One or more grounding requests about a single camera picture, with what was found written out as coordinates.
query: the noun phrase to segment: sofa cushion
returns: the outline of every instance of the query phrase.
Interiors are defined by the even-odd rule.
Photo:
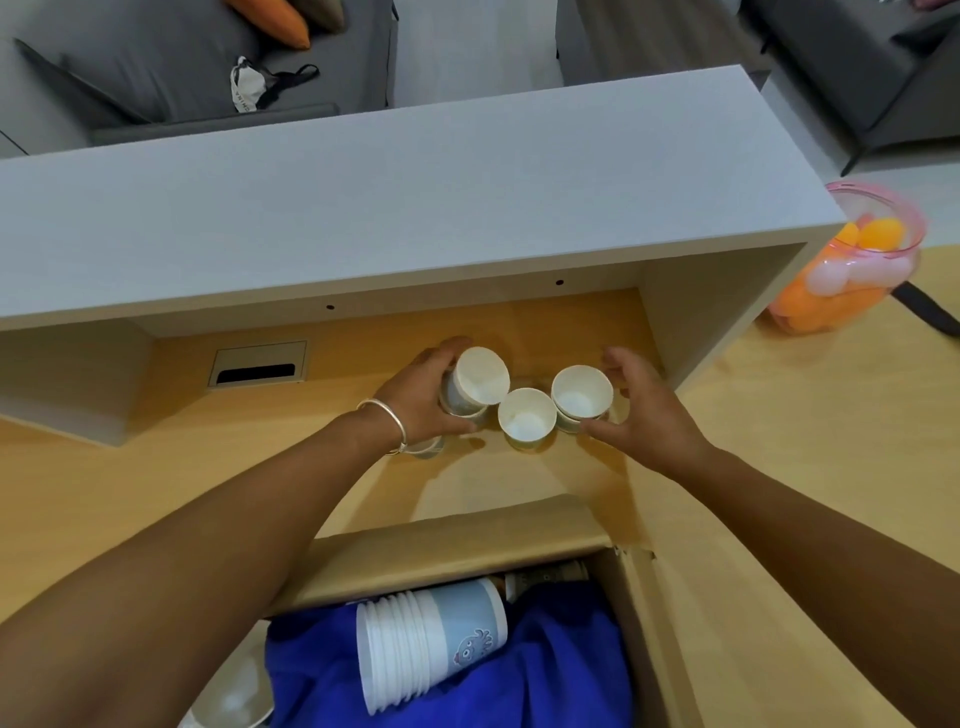
[[[347,26],[344,4],[340,0],[291,0],[291,2],[303,17],[322,30],[340,33]]]
[[[288,88],[270,108],[333,102],[341,113],[383,109],[392,7],[392,0],[345,0],[345,31],[313,36],[309,51],[266,53],[261,62],[275,73],[296,71],[305,63],[320,69],[320,78]]]
[[[923,17],[913,25],[897,33],[894,40],[919,53],[931,53],[958,23],[960,2],[954,2],[935,11],[923,13]]]
[[[130,119],[235,113],[230,69],[256,31],[222,0],[47,0],[19,43]]]
[[[310,47],[306,20],[287,0],[226,0],[254,26],[284,45],[305,51]]]
[[[770,23],[832,105],[865,131],[920,62],[891,39],[919,15],[906,2],[777,0]]]

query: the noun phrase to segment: blue cloth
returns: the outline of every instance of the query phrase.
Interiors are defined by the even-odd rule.
[[[507,609],[510,636],[500,650],[373,717],[360,687],[355,604],[274,619],[267,636],[276,703],[271,726],[633,725],[620,629],[595,584],[541,584]]]

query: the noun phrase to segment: right hand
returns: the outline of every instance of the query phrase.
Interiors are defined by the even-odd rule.
[[[620,425],[583,420],[582,431],[674,480],[715,451],[650,362],[623,347],[607,347],[603,361],[613,385],[630,400],[630,415]]]

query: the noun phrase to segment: bracelet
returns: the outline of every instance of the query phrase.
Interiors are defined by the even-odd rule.
[[[365,404],[375,404],[376,406],[383,409],[388,415],[394,418],[394,422],[396,423],[396,426],[400,428],[400,447],[397,449],[390,450],[390,452],[388,452],[387,454],[396,455],[398,452],[406,452],[407,451],[407,428],[403,426],[403,423],[400,421],[400,418],[396,415],[396,412],[394,412],[394,410],[391,409],[389,404],[386,404],[385,402],[382,402],[380,400],[363,400],[359,404],[357,404],[357,409],[360,409]]]

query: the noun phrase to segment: gray armchair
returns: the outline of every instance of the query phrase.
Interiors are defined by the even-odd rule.
[[[15,43],[36,82],[99,146],[385,109],[393,102],[398,17],[392,0],[343,0],[347,28],[311,48],[277,48],[223,0],[43,0]],[[266,110],[233,108],[239,56],[274,72],[320,76]]]
[[[907,0],[749,7],[855,137],[842,175],[879,147],[960,136],[960,1],[928,12]]]

